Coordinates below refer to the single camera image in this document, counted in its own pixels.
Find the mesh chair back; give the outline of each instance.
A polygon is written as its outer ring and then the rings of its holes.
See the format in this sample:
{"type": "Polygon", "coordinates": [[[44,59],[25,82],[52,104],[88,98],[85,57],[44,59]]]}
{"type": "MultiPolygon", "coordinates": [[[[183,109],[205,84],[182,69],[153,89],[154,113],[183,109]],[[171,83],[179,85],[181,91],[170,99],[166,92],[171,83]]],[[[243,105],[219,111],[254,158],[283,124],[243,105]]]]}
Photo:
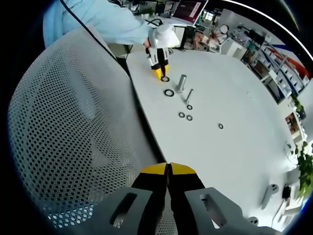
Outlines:
{"type": "Polygon", "coordinates": [[[24,74],[8,126],[23,185],[55,227],[85,221],[97,202],[157,163],[129,77],[83,29],[47,48],[24,74]]]}

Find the white device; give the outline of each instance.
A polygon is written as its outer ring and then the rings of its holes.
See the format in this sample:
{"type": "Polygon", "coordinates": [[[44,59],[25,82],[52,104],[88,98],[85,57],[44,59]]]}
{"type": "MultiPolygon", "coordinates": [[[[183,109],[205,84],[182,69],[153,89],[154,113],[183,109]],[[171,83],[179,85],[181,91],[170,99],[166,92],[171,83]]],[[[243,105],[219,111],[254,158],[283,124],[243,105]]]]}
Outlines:
{"type": "Polygon", "coordinates": [[[258,226],[259,224],[259,219],[257,217],[251,216],[247,219],[251,224],[254,224],[256,226],[258,226]]]}
{"type": "Polygon", "coordinates": [[[264,195],[264,199],[262,202],[261,209],[264,210],[266,206],[268,205],[269,200],[272,198],[272,196],[276,193],[278,193],[279,187],[276,184],[272,184],[268,186],[268,189],[266,190],[266,193],[264,195]]]}
{"type": "Polygon", "coordinates": [[[170,23],[162,24],[149,31],[149,42],[152,48],[176,47],[180,44],[178,37],[170,23]]]}

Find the metal bolt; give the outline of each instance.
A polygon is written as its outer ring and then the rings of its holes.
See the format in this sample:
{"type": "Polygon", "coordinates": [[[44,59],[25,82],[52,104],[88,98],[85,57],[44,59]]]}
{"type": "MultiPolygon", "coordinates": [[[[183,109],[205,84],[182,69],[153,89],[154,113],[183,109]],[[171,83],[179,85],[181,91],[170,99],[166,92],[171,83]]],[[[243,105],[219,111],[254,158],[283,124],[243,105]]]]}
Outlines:
{"type": "Polygon", "coordinates": [[[186,80],[187,80],[187,76],[185,74],[182,74],[180,77],[179,83],[176,86],[177,92],[182,92],[184,90],[186,80]]]}
{"type": "Polygon", "coordinates": [[[186,104],[189,104],[189,101],[190,101],[190,98],[191,98],[191,95],[192,95],[193,92],[194,92],[194,89],[191,89],[189,94],[188,94],[188,96],[187,96],[187,98],[186,98],[186,101],[185,101],[186,104]]]}

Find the white table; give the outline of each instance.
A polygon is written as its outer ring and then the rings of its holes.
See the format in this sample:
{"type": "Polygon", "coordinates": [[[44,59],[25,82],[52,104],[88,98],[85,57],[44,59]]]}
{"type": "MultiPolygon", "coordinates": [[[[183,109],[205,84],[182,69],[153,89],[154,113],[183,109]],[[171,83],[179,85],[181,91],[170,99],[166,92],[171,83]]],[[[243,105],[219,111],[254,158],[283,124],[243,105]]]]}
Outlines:
{"type": "Polygon", "coordinates": [[[170,55],[168,83],[153,76],[145,53],[130,54],[127,64],[166,161],[190,166],[206,187],[233,200],[245,216],[258,215],[260,226],[270,225],[289,170],[284,147],[293,141],[274,99],[253,72],[238,59],[192,50],[170,55]],[[163,91],[173,90],[181,74],[187,75],[185,91],[165,96],[163,91]],[[191,88],[189,111],[183,101],[191,88]],[[180,118],[179,112],[193,120],[180,118]],[[272,183],[280,192],[261,211],[272,183]]]}

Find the light blue shirt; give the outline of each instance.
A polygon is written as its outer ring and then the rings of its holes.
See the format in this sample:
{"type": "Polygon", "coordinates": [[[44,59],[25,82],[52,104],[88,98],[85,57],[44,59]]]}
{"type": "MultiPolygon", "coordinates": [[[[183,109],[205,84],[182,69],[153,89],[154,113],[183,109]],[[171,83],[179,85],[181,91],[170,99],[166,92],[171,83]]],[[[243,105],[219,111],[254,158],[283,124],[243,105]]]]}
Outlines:
{"type": "MultiPolygon", "coordinates": [[[[72,12],[86,25],[94,26],[106,43],[143,44],[151,29],[137,20],[127,8],[107,0],[64,0],[72,12]]],[[[48,47],[80,24],[56,0],[46,11],[43,21],[45,47],[48,47]]]]}

